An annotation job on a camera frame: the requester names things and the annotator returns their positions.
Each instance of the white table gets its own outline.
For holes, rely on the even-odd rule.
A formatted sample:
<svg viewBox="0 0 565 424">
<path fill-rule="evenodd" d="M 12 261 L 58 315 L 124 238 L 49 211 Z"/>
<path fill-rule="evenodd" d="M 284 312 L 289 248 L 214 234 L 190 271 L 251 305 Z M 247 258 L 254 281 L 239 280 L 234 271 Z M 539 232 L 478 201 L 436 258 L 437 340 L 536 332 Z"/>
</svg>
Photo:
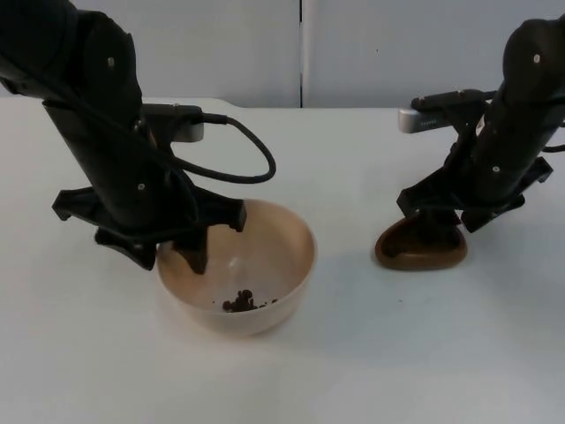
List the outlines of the white table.
<svg viewBox="0 0 565 424">
<path fill-rule="evenodd" d="M 560 423 L 565 417 L 565 155 L 526 206 L 469 236 L 458 268 L 373 263 L 399 191 L 442 163 L 452 130 L 407 136 L 394 110 L 244 110 L 279 163 L 219 193 L 291 207 L 319 263 L 280 328 L 227 340 L 183 321 L 155 272 L 58 221 L 58 190 L 87 185 L 41 108 L 0 101 L 0 422 Z M 264 170 L 233 130 L 177 146 L 196 163 Z M 565 142 L 565 132 L 554 143 Z"/>
</svg>

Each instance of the cable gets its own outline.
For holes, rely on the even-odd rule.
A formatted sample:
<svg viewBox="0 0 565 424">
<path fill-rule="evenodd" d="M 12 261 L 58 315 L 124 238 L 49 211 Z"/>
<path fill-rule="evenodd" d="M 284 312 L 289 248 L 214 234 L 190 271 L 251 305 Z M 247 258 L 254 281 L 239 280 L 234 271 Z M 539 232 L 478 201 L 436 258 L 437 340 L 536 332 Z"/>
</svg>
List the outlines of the cable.
<svg viewBox="0 0 565 424">
<path fill-rule="evenodd" d="M 173 119 L 167 130 L 166 143 L 170 144 L 177 134 L 180 127 L 188 121 L 194 118 L 193 115 L 182 115 Z M 191 172 L 201 177 L 215 179 L 217 181 L 224 181 L 226 183 L 233 184 L 258 184 L 269 181 L 276 174 L 276 161 L 267 146 L 257 137 L 249 128 L 243 125 L 241 122 L 237 121 L 233 117 L 228 117 L 226 115 L 217 115 L 215 113 L 203 113 L 201 115 L 202 122 L 204 124 L 216 124 L 216 125 L 231 125 L 237 128 L 247 139 L 253 143 L 253 145 L 265 156 L 268 163 L 268 171 L 262 175 L 247 177 L 241 175 L 226 174 L 224 172 L 219 172 L 217 170 L 210 170 L 208 168 L 202 168 L 198 165 L 192 164 Z"/>
<path fill-rule="evenodd" d="M 195 175 L 200 175 L 205 178 L 218 179 L 220 181 L 235 182 L 237 184 L 258 184 L 271 179 L 276 173 L 276 164 L 273 156 L 268 151 L 267 147 L 259 140 L 259 138 L 253 134 L 249 129 L 247 129 L 243 124 L 239 123 L 235 119 L 232 122 L 229 120 L 232 118 L 227 118 L 227 124 L 235 126 L 239 131 L 245 134 L 250 140 L 255 144 L 258 149 L 263 153 L 269 163 L 269 171 L 266 174 L 259 175 L 256 177 L 243 177 L 234 176 L 230 174 L 224 174 L 221 172 L 216 172 L 212 170 L 207 170 L 194 163 L 187 162 L 176 156 L 173 156 L 167 152 L 163 152 L 152 147 L 147 141 L 135 132 L 128 131 L 125 127 L 118 124 L 116 121 L 108 117 L 107 115 L 101 113 L 99 110 L 90 106 L 87 102 L 84 102 L 80 97 L 74 94 L 69 88 L 60 87 L 50 76 L 44 75 L 41 72 L 37 72 L 35 69 L 22 64 L 17 58 L 9 53 L 6 53 L 4 49 L 0 47 L 0 56 L 11 64 L 12 66 L 20 69 L 23 73 L 37 80 L 40 84 L 45 86 L 48 90 L 53 92 L 61 100 L 65 101 L 68 106 L 75 109 L 77 112 L 85 115 L 89 119 L 92 119 L 95 123 L 106 129 L 111 129 L 115 133 L 121 135 L 117 137 L 117 142 L 127 144 L 130 148 L 135 148 L 142 155 L 148 159 L 152 159 L 162 166 L 181 169 L 187 172 L 191 172 Z"/>
</svg>

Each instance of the plastic bowl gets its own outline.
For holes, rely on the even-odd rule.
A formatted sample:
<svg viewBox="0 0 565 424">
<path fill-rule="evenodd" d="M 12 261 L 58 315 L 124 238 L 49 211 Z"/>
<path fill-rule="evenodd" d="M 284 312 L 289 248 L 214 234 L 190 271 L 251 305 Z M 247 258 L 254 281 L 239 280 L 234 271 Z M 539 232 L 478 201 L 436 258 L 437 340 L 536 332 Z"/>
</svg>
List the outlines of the plastic bowl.
<svg viewBox="0 0 565 424">
<path fill-rule="evenodd" d="M 245 201 L 247 222 L 237 233 L 225 225 L 208 230 L 206 274 L 192 272 L 172 243 L 159 247 L 157 266 L 167 290 L 202 326 L 231 336 L 250 336 L 288 318 L 304 297 L 316 244 L 308 225 L 290 210 L 266 201 Z M 250 290 L 263 308 L 226 313 L 224 301 Z"/>
</svg>

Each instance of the white wall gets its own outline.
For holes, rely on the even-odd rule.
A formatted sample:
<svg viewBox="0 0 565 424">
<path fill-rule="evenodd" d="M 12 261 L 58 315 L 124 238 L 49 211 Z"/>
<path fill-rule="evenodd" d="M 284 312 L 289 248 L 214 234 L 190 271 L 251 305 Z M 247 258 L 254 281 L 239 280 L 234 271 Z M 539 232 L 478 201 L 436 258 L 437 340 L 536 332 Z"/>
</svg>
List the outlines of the white wall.
<svg viewBox="0 0 565 424">
<path fill-rule="evenodd" d="M 496 89 L 505 43 L 563 0 L 75 0 L 133 34 L 146 96 L 239 106 L 398 106 Z"/>
<path fill-rule="evenodd" d="M 299 0 L 75 0 L 132 33 L 146 96 L 299 105 Z"/>
<path fill-rule="evenodd" d="M 305 0 L 305 106 L 497 89 L 512 31 L 563 13 L 563 0 Z"/>
</svg>

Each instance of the screw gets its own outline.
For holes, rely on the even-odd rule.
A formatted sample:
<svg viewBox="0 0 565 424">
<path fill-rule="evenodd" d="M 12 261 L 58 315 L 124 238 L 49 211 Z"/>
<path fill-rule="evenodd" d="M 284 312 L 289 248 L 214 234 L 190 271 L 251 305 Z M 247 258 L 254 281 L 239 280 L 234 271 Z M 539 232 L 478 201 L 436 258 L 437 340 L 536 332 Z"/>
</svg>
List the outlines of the screw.
<svg viewBox="0 0 565 424">
<path fill-rule="evenodd" d="M 141 122 L 141 119 L 138 119 L 137 121 L 135 121 L 135 123 L 133 124 L 133 131 L 135 131 L 136 133 L 139 131 L 139 129 L 141 128 L 141 126 L 143 125 L 143 123 Z"/>
</svg>

